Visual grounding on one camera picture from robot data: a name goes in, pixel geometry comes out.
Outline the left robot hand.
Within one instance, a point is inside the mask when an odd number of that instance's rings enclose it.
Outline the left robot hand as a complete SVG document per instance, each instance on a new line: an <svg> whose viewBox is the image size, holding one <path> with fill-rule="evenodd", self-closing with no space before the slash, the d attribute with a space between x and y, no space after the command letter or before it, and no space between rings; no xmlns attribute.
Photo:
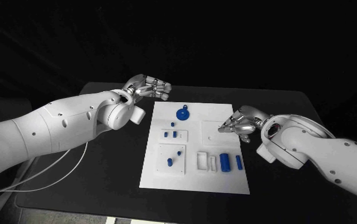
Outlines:
<svg viewBox="0 0 357 224"><path fill-rule="evenodd" d="M135 102L143 97L166 101L171 84L155 77L138 74L126 81L122 90L128 92Z"/></svg>

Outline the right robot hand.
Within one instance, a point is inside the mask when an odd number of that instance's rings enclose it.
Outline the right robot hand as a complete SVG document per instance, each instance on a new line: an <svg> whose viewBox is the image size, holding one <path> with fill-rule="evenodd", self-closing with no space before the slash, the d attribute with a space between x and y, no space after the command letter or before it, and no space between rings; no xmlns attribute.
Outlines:
<svg viewBox="0 0 357 224"><path fill-rule="evenodd" d="M220 133L234 133L241 142L249 143L249 135L261 130L261 127L272 115L261 112L251 106L243 105L230 115L223 125L217 128Z"/></svg>

